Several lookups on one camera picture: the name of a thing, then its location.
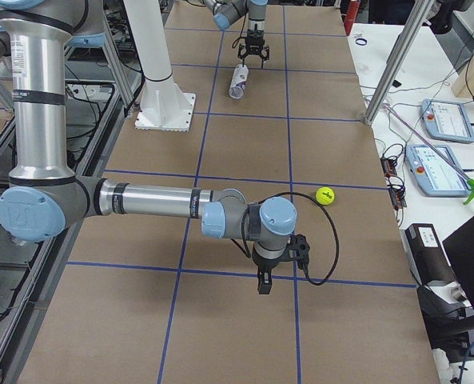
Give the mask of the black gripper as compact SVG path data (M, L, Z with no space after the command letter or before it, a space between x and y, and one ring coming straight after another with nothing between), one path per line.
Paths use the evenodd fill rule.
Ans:
M260 52L261 67L269 60L269 46L264 45L264 31L247 29L245 37L245 45L240 44L238 47L237 57L241 64L245 64L247 52Z
M252 254L252 260L257 266L257 291L259 294L269 294L272 288L272 270L276 268L280 262L287 262L288 259L285 257L269 259L263 258L259 254Z

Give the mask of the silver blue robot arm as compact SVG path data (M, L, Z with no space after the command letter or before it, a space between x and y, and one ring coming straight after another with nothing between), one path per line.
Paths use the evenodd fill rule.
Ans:
M247 18L246 35L233 42L238 45L237 56L242 64L248 56L261 59L261 66L269 60L269 46L265 43L265 18L267 1L199 1L212 12L213 20L220 30L227 30L241 18Z
M0 1L10 36L17 164L0 196L0 224L14 237L42 242L91 216L150 214L201 222L204 235L229 238L257 266L257 290L268 294L280 262L304 268L309 247L295 234L295 206L282 196L247 203L221 191L140 186L77 175L67 162L67 45L103 46L100 1Z

